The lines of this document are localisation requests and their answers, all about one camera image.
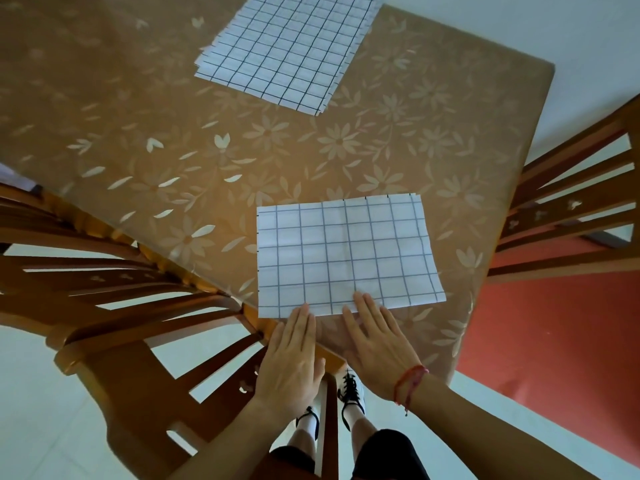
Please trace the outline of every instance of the hand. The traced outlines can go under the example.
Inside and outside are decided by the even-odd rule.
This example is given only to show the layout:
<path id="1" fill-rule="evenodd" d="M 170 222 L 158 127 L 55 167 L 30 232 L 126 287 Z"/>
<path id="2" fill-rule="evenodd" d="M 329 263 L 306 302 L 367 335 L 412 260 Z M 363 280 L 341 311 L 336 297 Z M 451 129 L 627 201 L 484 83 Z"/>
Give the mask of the hand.
<path id="1" fill-rule="evenodd" d="M 351 311 L 343 307 L 342 316 L 356 346 L 356 351 L 345 352 L 345 359 L 370 391 L 392 401 L 397 380 L 411 367 L 421 365 L 420 359 L 388 309 L 378 308 L 368 293 L 356 291 L 353 300 L 367 336 Z"/>
<path id="2" fill-rule="evenodd" d="M 293 310 L 286 326 L 278 323 L 271 334 L 251 400 L 283 429 L 318 393 L 324 359 L 315 360 L 315 350 L 316 317 L 305 303 Z"/>

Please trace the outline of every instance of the black shorts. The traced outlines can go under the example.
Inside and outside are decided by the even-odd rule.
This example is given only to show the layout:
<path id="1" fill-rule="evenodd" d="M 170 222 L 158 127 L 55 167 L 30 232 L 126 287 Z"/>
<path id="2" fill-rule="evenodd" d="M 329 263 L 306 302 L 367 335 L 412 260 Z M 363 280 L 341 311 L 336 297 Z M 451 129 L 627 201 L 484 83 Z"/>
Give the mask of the black shorts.
<path id="1" fill-rule="evenodd" d="M 316 462 L 294 446 L 281 446 L 271 454 L 309 473 L 316 469 Z M 364 480 L 429 480 L 411 440 L 393 429 L 376 431 L 364 443 L 353 476 Z"/>

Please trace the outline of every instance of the white sock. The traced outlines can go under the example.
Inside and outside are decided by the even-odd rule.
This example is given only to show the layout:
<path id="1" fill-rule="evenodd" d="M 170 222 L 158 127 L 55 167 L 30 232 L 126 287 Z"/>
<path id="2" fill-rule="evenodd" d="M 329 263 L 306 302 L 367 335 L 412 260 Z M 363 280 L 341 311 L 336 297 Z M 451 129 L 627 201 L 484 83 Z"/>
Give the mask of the white sock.
<path id="1" fill-rule="evenodd" d="M 313 416 L 313 414 L 308 414 L 306 416 L 304 416 L 304 418 L 300 418 L 300 421 L 298 422 L 298 426 L 296 427 L 296 429 L 302 429 L 303 431 L 306 431 L 309 433 L 309 436 L 311 436 L 312 440 L 316 439 L 316 418 Z"/>
<path id="2" fill-rule="evenodd" d="M 351 403 L 344 407 L 344 418 L 347 420 L 350 430 L 353 431 L 353 425 L 356 424 L 356 421 L 364 417 L 362 410 L 357 404 Z"/>

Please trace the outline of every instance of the left hand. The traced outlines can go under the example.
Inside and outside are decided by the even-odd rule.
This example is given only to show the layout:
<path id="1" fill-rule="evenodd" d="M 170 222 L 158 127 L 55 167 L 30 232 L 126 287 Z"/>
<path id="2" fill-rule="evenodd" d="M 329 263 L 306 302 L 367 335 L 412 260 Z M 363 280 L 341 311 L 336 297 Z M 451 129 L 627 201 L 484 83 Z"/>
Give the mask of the left hand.
<path id="1" fill-rule="evenodd" d="M 308 304 L 296 308 L 271 334 L 252 403 L 283 429 L 302 415 L 318 393 L 324 359 L 315 360 L 316 317 Z"/>

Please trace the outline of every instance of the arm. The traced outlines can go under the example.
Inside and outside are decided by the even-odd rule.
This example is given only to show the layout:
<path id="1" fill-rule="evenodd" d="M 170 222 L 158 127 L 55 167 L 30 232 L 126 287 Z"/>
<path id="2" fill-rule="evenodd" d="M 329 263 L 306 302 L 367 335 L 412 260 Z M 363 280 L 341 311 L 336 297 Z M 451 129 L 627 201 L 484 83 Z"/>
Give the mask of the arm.
<path id="1" fill-rule="evenodd" d="M 343 316 L 356 351 L 347 361 L 373 393 L 393 399 L 394 386 L 420 359 L 385 307 L 370 295 L 354 301 L 367 336 L 345 307 Z M 408 385 L 399 390 L 406 402 Z M 597 480 L 546 444 L 511 426 L 453 392 L 441 380 L 425 375 L 412 394 L 410 410 L 436 433 L 480 480 Z"/>
<path id="2" fill-rule="evenodd" d="M 169 477 L 245 480 L 287 425 L 311 404 L 324 375 L 315 361 L 316 318 L 308 305 L 279 323 L 260 365 L 255 394 L 233 422 Z"/>

